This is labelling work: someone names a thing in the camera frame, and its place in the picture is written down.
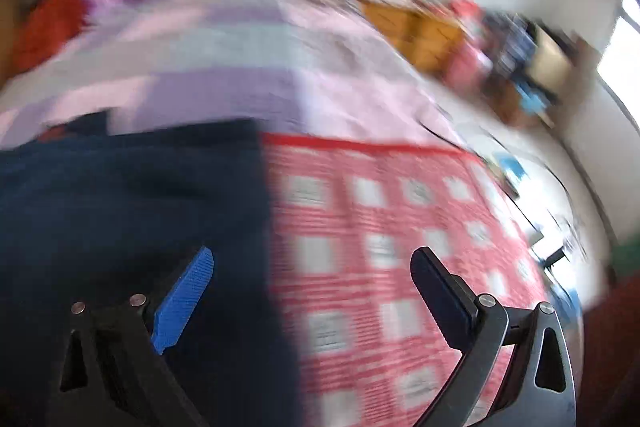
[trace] floor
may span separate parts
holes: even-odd
[[[427,90],[449,114],[456,131],[469,147],[485,157],[503,151],[482,130],[488,131],[508,148],[536,156],[562,180],[573,201],[576,214],[573,217],[564,188],[544,168],[519,158],[533,183],[540,189],[539,205],[548,209],[560,223],[575,219],[584,255],[576,254],[571,263],[559,264],[556,277],[562,285],[575,285],[583,308],[597,303],[608,289],[603,261],[609,254],[609,243],[589,191],[562,146],[541,125],[531,129],[510,128],[502,124],[488,106],[477,98],[464,100],[439,82],[430,79],[425,81]],[[523,208],[523,211],[530,216],[528,208]],[[558,229],[555,223],[552,228]],[[545,230],[545,235],[551,233],[551,229]]]

